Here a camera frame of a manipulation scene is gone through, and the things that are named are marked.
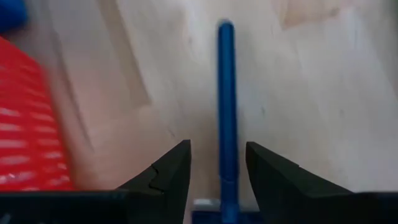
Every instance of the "blue cylinder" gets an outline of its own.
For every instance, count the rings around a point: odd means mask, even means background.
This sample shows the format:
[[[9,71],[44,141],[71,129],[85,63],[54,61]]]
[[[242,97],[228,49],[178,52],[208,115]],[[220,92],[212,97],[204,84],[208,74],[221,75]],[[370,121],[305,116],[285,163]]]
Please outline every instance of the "blue cylinder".
[[[238,134],[236,118],[234,27],[229,21],[218,29],[218,122],[221,216],[238,223]]]

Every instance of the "black plastic part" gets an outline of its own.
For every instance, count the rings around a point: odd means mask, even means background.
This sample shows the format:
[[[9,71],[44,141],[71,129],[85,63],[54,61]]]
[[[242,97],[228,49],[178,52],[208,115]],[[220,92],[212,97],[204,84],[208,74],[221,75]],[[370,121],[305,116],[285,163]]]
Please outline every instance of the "black plastic part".
[[[264,223],[398,223],[397,193],[354,194],[254,142],[246,165]]]
[[[0,224],[182,223],[190,164],[186,140],[116,190],[3,192]]]

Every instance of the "blue object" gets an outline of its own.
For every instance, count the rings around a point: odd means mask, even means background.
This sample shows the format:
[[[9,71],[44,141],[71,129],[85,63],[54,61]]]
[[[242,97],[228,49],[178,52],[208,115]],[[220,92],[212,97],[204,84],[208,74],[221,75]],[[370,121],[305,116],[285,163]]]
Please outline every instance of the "blue object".
[[[27,21],[22,0],[0,0],[0,33],[19,27]]]
[[[241,213],[239,211],[234,26],[230,21],[224,21],[218,29],[218,122],[220,212],[194,211],[192,223],[262,223],[259,212]]]

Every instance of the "red object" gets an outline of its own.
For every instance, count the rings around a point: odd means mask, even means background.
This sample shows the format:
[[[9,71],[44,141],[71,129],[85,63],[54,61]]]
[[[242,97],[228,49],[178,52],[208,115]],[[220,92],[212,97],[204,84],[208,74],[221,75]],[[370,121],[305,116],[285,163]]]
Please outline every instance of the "red object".
[[[0,38],[0,191],[72,189],[42,74]]]

